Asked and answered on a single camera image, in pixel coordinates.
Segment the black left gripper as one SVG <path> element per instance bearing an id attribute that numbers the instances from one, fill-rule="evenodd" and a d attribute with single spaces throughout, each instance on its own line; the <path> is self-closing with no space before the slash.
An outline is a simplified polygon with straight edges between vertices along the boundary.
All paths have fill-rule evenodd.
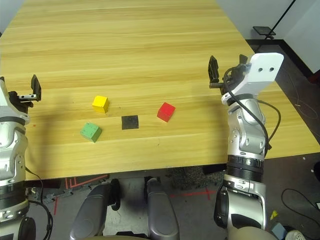
<path id="1" fill-rule="evenodd" d="M 16 108 L 32 108 L 32 101 L 39 102 L 42 99 L 42 88 L 37 76 L 34 74 L 31 78 L 32 94 L 18 95 L 16 91 L 10 91 L 8 93 L 10 102 Z"/>

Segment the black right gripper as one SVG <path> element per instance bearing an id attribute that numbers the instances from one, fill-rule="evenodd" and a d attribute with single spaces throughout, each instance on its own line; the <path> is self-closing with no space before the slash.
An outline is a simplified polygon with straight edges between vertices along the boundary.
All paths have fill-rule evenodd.
<path id="1" fill-rule="evenodd" d="M 239 55 L 239 65 L 233 68 L 226 76 L 226 83 L 230 90 L 233 90 L 245 77 L 247 70 L 248 57 L 246 55 Z M 227 93 L 227 89 L 224 86 L 223 81 L 219 82 L 219 66 L 217 59 L 211 55 L 208 62 L 208 76 L 209 76 L 209 88 L 219 89 L 221 95 Z"/>

